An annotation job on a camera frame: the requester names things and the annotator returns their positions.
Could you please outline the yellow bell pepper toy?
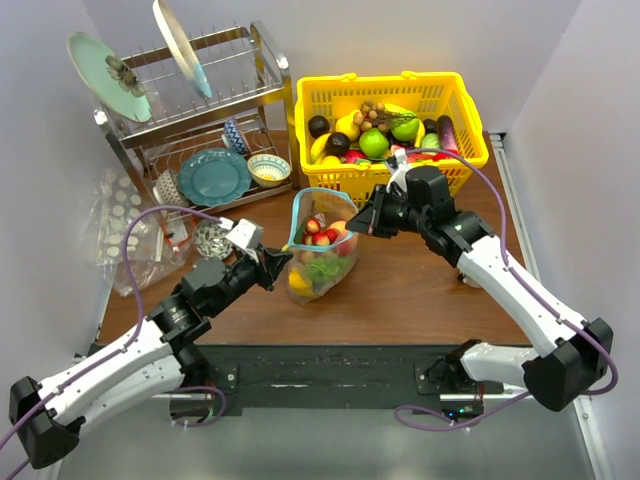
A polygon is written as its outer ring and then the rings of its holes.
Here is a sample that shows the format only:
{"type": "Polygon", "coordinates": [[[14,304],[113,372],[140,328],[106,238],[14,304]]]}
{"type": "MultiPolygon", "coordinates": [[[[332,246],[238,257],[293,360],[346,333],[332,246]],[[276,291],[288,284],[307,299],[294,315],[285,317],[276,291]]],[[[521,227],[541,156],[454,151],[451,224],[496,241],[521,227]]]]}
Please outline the yellow bell pepper toy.
{"type": "Polygon", "coordinates": [[[297,269],[292,269],[289,272],[288,286],[298,296],[312,297],[314,295],[313,283],[301,275],[297,269]]]}

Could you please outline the red yellow apple toy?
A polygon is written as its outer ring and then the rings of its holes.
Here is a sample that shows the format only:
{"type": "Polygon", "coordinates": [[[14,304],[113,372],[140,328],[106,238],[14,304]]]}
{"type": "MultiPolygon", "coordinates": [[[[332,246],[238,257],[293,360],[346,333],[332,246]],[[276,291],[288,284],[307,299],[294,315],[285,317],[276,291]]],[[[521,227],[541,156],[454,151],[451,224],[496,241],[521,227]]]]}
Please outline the red yellow apple toy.
{"type": "Polygon", "coordinates": [[[344,220],[333,222],[329,226],[328,232],[332,232],[331,238],[333,245],[349,244],[355,238],[355,234],[347,229],[344,220]]]}

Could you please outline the green grape bunch toy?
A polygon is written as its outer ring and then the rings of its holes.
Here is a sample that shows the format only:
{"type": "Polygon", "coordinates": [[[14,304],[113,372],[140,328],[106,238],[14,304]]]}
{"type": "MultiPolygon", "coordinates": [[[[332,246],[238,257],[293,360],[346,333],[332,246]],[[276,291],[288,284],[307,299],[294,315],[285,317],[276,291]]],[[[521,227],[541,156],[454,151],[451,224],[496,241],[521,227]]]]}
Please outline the green grape bunch toy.
{"type": "Polygon", "coordinates": [[[341,257],[333,253],[321,255],[306,265],[306,275],[315,291],[325,290],[340,282],[353,264],[350,256],[341,257]]]}

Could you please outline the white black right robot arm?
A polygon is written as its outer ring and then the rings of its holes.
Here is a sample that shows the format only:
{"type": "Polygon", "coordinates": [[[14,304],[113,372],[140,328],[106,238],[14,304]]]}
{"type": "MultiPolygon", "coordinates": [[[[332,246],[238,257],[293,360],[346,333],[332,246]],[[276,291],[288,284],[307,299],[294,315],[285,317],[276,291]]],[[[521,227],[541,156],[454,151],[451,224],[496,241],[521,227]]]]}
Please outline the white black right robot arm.
{"type": "Polygon", "coordinates": [[[448,354],[436,371],[452,390],[466,393],[483,381],[511,384],[526,389],[547,409],[560,411],[580,395],[616,386],[612,328],[601,318],[586,320],[545,289],[481,217],[456,207],[437,168],[413,168],[398,182],[376,186],[347,228],[378,238],[400,231],[419,235],[525,333],[528,348],[469,340],[448,354]]]}

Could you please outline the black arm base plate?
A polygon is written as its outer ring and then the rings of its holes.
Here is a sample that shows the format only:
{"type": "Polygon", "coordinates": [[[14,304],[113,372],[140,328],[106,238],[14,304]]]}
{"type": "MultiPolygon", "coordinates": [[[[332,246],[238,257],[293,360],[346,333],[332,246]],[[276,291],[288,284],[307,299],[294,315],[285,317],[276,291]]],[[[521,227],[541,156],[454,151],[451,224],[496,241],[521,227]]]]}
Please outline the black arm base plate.
{"type": "Polygon", "coordinates": [[[437,409],[443,395],[478,400],[500,394],[496,382],[454,377],[447,346],[202,345],[190,347],[193,369],[181,386],[200,393],[227,416],[249,408],[437,409]]]}

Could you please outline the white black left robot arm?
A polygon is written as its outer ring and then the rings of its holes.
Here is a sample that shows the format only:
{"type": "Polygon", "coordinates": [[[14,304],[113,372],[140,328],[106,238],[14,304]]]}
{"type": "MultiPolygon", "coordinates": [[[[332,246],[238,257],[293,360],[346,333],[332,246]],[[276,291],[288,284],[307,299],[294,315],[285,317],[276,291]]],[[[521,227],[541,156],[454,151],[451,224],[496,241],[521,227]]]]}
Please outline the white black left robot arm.
{"type": "Polygon", "coordinates": [[[110,416],[156,394],[200,390],[207,367],[195,340],[250,288],[272,290],[291,258],[288,251],[260,245],[230,265],[199,260],[167,298],[116,341],[56,375],[17,380],[9,394],[11,429],[2,440],[17,437],[26,464],[44,469],[110,416]]]}

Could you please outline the clear zip bag blue seal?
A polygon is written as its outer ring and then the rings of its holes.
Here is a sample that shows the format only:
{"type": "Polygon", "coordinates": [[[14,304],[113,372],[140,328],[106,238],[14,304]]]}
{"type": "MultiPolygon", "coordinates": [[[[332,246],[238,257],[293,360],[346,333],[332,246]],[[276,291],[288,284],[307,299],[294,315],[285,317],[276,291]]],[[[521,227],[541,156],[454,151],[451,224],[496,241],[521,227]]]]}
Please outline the clear zip bag blue seal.
{"type": "Polygon", "coordinates": [[[303,305],[322,297],[355,266],[358,235],[346,223],[357,213],[343,192],[312,187],[295,195],[285,247],[292,254],[287,288],[295,302],[303,305]]]}

